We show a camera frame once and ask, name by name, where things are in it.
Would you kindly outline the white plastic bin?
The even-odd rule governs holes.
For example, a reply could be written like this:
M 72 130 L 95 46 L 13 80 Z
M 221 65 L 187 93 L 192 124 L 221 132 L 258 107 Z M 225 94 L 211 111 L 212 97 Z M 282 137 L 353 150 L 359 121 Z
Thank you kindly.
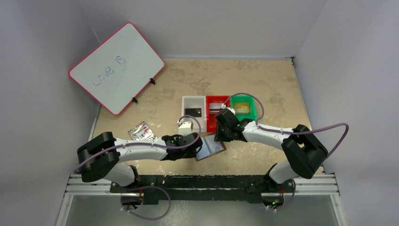
M 182 116 L 190 115 L 197 119 L 201 131 L 207 131 L 207 107 L 205 96 L 182 96 Z

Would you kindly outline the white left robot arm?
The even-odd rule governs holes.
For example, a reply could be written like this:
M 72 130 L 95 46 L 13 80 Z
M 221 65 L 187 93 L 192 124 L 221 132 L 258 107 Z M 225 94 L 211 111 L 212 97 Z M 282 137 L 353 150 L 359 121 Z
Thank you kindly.
M 74 173 L 80 174 L 84 183 L 106 179 L 129 186 L 138 183 L 139 175 L 136 167 L 123 165 L 124 162 L 194 158 L 202 145 L 196 132 L 146 141 L 115 138 L 111 132 L 104 132 L 78 148 L 79 164 Z

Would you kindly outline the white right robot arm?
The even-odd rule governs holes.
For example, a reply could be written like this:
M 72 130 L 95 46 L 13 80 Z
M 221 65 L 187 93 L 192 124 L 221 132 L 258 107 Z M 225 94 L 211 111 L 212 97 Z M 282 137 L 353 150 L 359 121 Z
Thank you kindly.
M 277 129 L 257 124 L 251 119 L 239 120 L 229 109 L 215 116 L 216 141 L 243 141 L 268 145 L 284 152 L 286 161 L 273 165 L 265 174 L 269 183 L 282 184 L 296 177 L 311 179 L 328 156 L 327 149 L 308 127 Z

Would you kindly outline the red plastic bin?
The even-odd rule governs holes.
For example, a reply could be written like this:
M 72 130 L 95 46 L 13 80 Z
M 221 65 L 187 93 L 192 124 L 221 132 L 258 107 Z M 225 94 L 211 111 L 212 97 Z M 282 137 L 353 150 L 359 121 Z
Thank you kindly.
M 216 132 L 216 114 L 229 96 L 206 96 L 207 132 Z

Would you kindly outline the brown leather card holder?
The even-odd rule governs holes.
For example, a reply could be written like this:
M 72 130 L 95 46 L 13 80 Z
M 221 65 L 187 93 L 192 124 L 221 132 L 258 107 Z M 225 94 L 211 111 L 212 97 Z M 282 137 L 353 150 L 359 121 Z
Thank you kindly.
M 215 141 L 215 133 L 201 137 L 202 147 L 197 150 L 195 157 L 196 161 L 201 161 L 207 157 L 221 153 L 227 150 L 225 144 L 222 141 Z

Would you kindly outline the pack of coloured markers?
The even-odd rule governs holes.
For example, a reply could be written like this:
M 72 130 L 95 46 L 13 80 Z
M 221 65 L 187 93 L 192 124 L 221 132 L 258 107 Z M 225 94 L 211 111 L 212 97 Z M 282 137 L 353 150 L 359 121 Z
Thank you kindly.
M 144 121 L 130 129 L 128 134 L 136 141 L 156 140 L 158 138 Z

